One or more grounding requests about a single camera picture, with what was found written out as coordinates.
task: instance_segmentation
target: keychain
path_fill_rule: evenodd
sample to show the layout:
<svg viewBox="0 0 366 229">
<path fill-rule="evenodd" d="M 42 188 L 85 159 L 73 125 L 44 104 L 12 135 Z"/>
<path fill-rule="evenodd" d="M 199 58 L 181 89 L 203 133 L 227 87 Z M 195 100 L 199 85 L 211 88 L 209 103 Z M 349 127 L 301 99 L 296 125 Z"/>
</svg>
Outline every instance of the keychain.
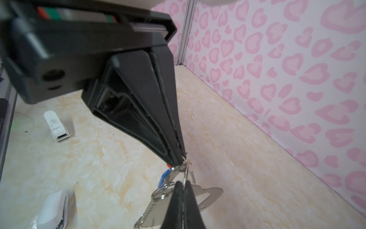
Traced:
<svg viewBox="0 0 366 229">
<path fill-rule="evenodd" d="M 151 201 L 147 206 L 144 214 L 135 223 L 134 229 L 148 228 L 153 226 L 159 226 L 163 223 L 172 193 L 174 191 L 175 183 L 173 179 L 179 174 L 184 173 L 183 185 L 187 180 L 187 174 L 192 177 L 192 185 L 194 196 L 199 196 L 204 193 L 209 193 L 204 201 L 198 204 L 199 211 L 203 211 L 213 204 L 224 192 L 222 188 L 209 188 L 203 189 L 199 185 L 195 185 L 195 178 L 193 175 L 194 165 L 188 160 L 184 161 L 182 165 L 171 167 L 163 173 L 158 184 L 158 189 L 151 195 Z"/>
</svg>

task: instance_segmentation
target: metal edge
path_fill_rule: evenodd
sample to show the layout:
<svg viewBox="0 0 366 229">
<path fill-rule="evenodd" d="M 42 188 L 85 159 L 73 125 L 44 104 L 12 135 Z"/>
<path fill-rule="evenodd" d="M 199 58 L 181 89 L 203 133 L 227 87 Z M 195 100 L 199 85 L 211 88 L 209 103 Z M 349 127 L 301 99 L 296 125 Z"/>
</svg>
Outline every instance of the metal edge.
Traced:
<svg viewBox="0 0 366 229">
<path fill-rule="evenodd" d="M 191 31 L 194 9 L 196 7 L 197 0 L 188 0 L 186 15 L 184 17 L 184 25 L 182 35 L 180 37 L 180 45 L 178 51 L 178 62 L 177 65 L 182 65 L 184 60 L 184 55 L 186 54 L 189 33 Z"/>
<path fill-rule="evenodd" d="M 9 135 L 10 135 L 10 128 L 11 122 L 13 120 L 14 110 L 15 110 L 15 103 L 17 98 L 17 91 L 11 85 L 9 86 L 9 98 L 8 100 L 8 107 L 6 109 L 6 114 L 3 122 L 3 126 L 0 133 L 0 181 L 1 176 L 3 173 L 3 167 L 5 162 L 5 154 L 8 147 Z"/>
</svg>

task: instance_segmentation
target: small key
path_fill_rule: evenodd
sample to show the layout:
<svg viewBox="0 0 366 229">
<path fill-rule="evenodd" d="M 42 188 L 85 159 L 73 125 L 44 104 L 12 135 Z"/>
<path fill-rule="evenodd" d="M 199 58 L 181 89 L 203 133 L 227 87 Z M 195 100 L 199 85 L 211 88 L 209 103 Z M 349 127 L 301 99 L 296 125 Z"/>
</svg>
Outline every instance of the small key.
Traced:
<svg viewBox="0 0 366 229">
<path fill-rule="evenodd" d="M 188 172 L 189 172 L 189 174 L 191 174 L 192 182 L 195 184 L 196 179 L 194 178 L 193 170 L 194 170 L 194 165 L 192 163 L 189 163 L 189 171 Z"/>
</svg>

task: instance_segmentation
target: white plastic object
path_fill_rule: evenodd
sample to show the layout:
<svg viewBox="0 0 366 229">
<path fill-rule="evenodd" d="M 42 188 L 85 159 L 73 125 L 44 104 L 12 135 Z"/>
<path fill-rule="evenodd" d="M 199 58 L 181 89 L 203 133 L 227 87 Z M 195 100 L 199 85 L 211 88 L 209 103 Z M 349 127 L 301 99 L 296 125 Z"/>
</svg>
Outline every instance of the white plastic object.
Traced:
<svg viewBox="0 0 366 229">
<path fill-rule="evenodd" d="M 48 195 L 43 204 L 42 211 L 37 220 L 37 229 L 55 229 L 63 218 L 64 229 L 67 223 L 68 194 L 66 190 L 60 190 Z"/>
<path fill-rule="evenodd" d="M 70 137 L 69 132 L 54 111 L 46 111 L 43 115 L 56 141 Z"/>
</svg>

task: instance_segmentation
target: marble tabletop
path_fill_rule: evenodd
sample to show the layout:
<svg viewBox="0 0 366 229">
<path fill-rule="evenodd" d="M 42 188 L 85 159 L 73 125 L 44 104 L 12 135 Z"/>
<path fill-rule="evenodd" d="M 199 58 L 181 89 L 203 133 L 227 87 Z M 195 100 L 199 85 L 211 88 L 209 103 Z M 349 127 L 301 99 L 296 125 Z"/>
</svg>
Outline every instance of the marble tabletop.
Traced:
<svg viewBox="0 0 366 229">
<path fill-rule="evenodd" d="M 184 66 L 179 118 L 197 184 L 224 194 L 202 218 L 215 228 L 366 228 L 366 219 Z M 51 192 L 69 190 L 67 229 L 132 228 L 166 164 L 94 117 L 81 92 L 28 105 L 18 98 L 0 182 L 0 228 L 31 228 Z M 43 113 L 71 137 L 56 142 Z"/>
</svg>

